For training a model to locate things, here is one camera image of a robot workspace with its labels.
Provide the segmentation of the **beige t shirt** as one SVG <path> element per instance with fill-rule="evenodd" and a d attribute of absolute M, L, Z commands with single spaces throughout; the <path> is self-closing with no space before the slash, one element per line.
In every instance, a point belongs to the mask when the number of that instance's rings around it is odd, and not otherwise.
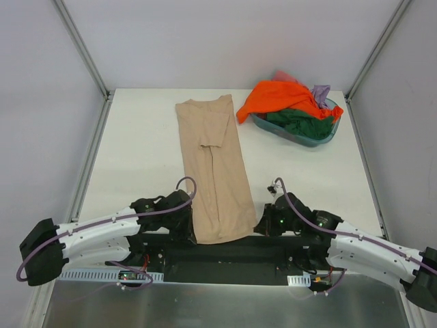
<path fill-rule="evenodd" d="M 257 225 L 231 95 L 177 104 L 184 173 L 197 184 L 193 227 L 199 244 L 244 238 Z"/>

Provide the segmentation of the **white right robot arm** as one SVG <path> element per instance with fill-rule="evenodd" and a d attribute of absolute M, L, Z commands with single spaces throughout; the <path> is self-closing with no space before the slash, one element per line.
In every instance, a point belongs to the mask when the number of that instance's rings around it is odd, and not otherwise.
<path fill-rule="evenodd" d="M 311 210 L 293 193 L 268 187 L 273 201 L 254 231 L 268 237 L 288 233 L 305 240 L 311 270 L 326 266 L 354 271 L 405 294 L 409 302 L 436 312 L 436 250 L 403 247 L 372 236 L 324 210 Z"/>

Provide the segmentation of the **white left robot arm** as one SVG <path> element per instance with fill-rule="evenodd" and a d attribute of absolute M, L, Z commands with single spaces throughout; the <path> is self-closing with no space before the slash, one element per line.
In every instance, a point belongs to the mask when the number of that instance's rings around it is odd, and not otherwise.
<path fill-rule="evenodd" d="M 88 222 L 39 221 L 19 246 L 16 279 L 29 286 L 49 283 L 65 272 L 103 264 L 119 269 L 117 281 L 139 288 L 162 273 L 166 247 L 195 246 L 194 191 L 139 198 L 129 206 Z"/>

